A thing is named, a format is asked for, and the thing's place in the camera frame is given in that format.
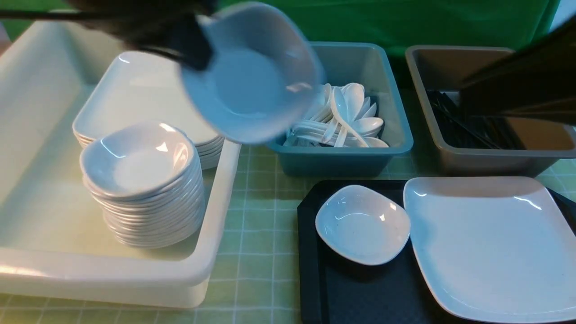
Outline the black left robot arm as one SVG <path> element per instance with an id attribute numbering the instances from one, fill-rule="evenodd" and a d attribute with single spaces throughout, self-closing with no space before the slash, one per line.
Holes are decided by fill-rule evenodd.
<path id="1" fill-rule="evenodd" d="M 205 71 L 214 49 L 197 14 L 210 16 L 214 0 L 70 0 L 72 12 L 2 9 L 8 20 L 67 21 L 101 31 L 128 49 L 160 55 Z"/>

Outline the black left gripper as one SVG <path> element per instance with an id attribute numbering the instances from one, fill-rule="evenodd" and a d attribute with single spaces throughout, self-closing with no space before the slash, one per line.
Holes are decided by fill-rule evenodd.
<path id="1" fill-rule="evenodd" d="M 207 70 L 214 52 L 196 16 L 215 11 L 215 0 L 155 0 L 135 35 L 135 47 L 195 71 Z"/>

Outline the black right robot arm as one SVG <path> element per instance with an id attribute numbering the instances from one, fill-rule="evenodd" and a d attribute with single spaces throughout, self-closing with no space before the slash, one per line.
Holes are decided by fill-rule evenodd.
<path id="1" fill-rule="evenodd" d="M 459 83 L 471 116 L 518 117 L 576 124 L 576 19 L 490 63 Z"/>

